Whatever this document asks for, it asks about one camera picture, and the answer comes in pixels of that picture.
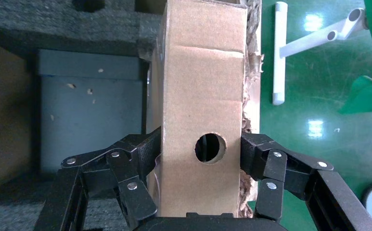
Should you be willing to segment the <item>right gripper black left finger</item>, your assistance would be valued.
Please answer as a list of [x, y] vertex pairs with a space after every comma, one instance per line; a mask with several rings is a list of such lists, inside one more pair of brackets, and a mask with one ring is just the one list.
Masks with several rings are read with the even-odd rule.
[[93, 194], [112, 190], [131, 231], [142, 230], [157, 212], [146, 177], [154, 169], [161, 147], [161, 129], [132, 134], [111, 146], [62, 161], [44, 207], [37, 231], [81, 231]]

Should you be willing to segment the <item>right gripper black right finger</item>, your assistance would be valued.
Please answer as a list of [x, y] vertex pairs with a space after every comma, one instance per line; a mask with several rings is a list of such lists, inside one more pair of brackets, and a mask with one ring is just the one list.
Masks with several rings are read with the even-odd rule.
[[283, 192], [304, 201], [319, 231], [372, 231], [372, 217], [329, 162], [264, 134], [241, 134], [240, 167], [261, 182], [255, 213], [279, 221]]

